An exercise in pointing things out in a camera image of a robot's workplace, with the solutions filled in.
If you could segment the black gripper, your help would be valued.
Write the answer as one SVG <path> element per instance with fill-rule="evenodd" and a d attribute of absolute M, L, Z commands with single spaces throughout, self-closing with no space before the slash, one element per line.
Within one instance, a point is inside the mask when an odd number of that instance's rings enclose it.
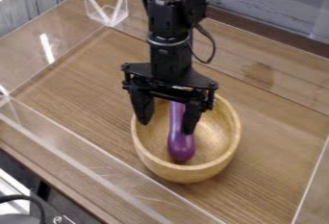
<path fill-rule="evenodd" d="M 122 65 L 134 112 L 143 125 L 154 114 L 154 98 L 184 104 L 182 131 L 191 135 L 200 114 L 214 108 L 217 81 L 202 75 L 192 66 L 192 40 L 164 43 L 150 42 L 148 62 L 127 62 Z"/>

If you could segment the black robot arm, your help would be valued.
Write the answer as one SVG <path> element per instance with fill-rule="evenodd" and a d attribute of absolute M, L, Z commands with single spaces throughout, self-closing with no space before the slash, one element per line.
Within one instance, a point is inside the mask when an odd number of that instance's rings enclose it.
<path fill-rule="evenodd" d="M 150 60 L 122 66 L 122 88 L 130 94 L 138 120 L 148 124 L 154 114 L 154 99 L 184 104 L 180 129 L 194 133 L 200 115 L 214 107 L 217 81 L 192 67 L 198 59 L 192 52 L 192 32 L 206 33 L 200 21 L 206 18 L 206 0 L 143 0 L 148 16 L 147 42 Z"/>

